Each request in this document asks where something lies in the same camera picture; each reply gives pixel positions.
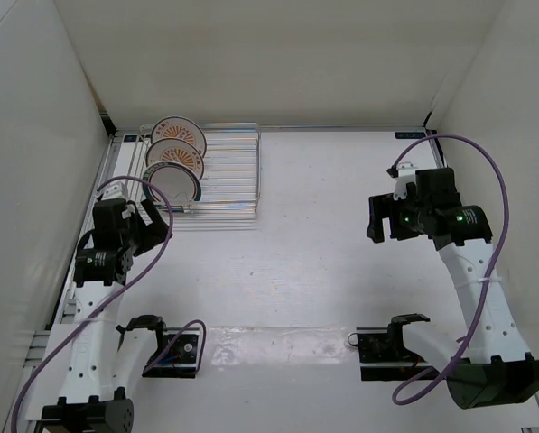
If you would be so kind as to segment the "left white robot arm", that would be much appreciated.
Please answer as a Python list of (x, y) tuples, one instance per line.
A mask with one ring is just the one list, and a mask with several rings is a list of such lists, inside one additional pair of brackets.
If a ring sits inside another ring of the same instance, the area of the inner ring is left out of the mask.
[(73, 281), (75, 329), (67, 346), (67, 374), (56, 403), (42, 408), (47, 432), (129, 432), (134, 425), (133, 390), (145, 363), (163, 359), (170, 340), (163, 319), (116, 319), (127, 274), (135, 257), (171, 236), (153, 202), (103, 198), (93, 207), (93, 227), (79, 241)]

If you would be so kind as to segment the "metal wire dish rack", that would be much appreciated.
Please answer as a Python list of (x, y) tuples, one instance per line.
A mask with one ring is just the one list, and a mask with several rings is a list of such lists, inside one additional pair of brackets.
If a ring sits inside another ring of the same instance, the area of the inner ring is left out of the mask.
[[(142, 179), (149, 167), (145, 165), (145, 155), (155, 143), (151, 140), (151, 131), (156, 124), (142, 125), (121, 137), (120, 150), (127, 152), (128, 157), (126, 174), (142, 180), (127, 182), (132, 198), (150, 199), (157, 210), (166, 212), (170, 207), (183, 216), (221, 221), (253, 218), (260, 195), (259, 126), (255, 123), (195, 124), (207, 141), (206, 152), (200, 153), (205, 166), (202, 179), (198, 179), (202, 189), (200, 201), (173, 208), (158, 188)], [(138, 140), (124, 143), (127, 134), (137, 135)]]

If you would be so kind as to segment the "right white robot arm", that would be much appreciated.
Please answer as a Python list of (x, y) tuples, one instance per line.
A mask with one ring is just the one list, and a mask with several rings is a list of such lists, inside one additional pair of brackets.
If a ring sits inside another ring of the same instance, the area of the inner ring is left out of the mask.
[(420, 235), (432, 240), (451, 276), (466, 335), (455, 341), (423, 314), (391, 318), (375, 354), (404, 361), (416, 355), (442, 378), (456, 405), (474, 409), (523, 403), (539, 391), (539, 359), (517, 329), (494, 265), (496, 247), (488, 219), (465, 206), (450, 168), (420, 170), (407, 162), (390, 169), (393, 192), (369, 199), (367, 237), (384, 242)]

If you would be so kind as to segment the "orange sunburst plate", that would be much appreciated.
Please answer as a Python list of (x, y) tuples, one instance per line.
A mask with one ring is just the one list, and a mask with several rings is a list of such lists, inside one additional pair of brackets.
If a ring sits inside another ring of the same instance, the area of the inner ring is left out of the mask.
[(169, 116), (158, 121), (151, 131), (153, 142), (161, 139), (180, 139), (191, 144), (201, 154), (207, 150), (203, 131), (190, 119), (182, 116)]
[(190, 169), (201, 180), (205, 166), (198, 150), (191, 144), (177, 138), (165, 138), (152, 143), (145, 155), (145, 165), (159, 161), (175, 161)]

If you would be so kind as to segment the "green rimmed white plate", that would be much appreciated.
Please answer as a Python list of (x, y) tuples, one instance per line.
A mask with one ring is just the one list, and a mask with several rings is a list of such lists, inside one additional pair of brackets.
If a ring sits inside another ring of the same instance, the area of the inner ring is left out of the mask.
[(201, 199), (200, 181), (189, 168), (176, 161), (151, 164), (142, 179), (158, 188), (173, 208), (188, 206)]

